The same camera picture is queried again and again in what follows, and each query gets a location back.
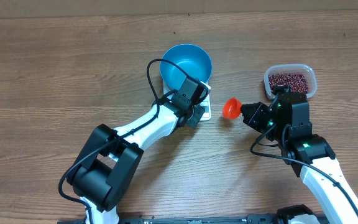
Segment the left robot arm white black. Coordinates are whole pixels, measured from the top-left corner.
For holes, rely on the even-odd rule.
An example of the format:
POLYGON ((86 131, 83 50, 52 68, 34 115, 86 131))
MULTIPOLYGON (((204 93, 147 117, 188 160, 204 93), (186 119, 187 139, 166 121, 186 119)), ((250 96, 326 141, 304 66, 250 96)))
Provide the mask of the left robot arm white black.
POLYGON ((157 99, 145 115, 125 126, 96 127, 62 179, 85 206, 84 223, 117 223, 116 207, 129 188, 144 151, 186 125, 195 127, 208 95, 207 84, 186 78, 179 90, 157 99))

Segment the orange measuring scoop blue handle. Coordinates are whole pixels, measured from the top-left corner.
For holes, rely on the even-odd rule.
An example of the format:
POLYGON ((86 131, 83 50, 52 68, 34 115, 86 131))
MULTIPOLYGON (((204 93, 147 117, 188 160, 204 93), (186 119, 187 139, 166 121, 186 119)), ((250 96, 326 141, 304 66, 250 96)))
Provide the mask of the orange measuring scoop blue handle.
POLYGON ((223 116, 226 119, 236 119, 240 116, 242 103, 237 98, 230 98, 223 106, 223 116))

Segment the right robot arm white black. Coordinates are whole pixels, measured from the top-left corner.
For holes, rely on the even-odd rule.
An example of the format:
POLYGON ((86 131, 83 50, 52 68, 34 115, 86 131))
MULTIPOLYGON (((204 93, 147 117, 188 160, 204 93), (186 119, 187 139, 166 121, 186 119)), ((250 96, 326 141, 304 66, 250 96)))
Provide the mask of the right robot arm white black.
POLYGON ((277 142, 278 159, 309 188, 329 223, 358 223, 358 198, 327 140, 313 133, 306 95, 288 86, 277 86, 274 92, 270 105, 258 102, 239 108, 243 122, 260 133, 254 143, 263 138, 277 142))

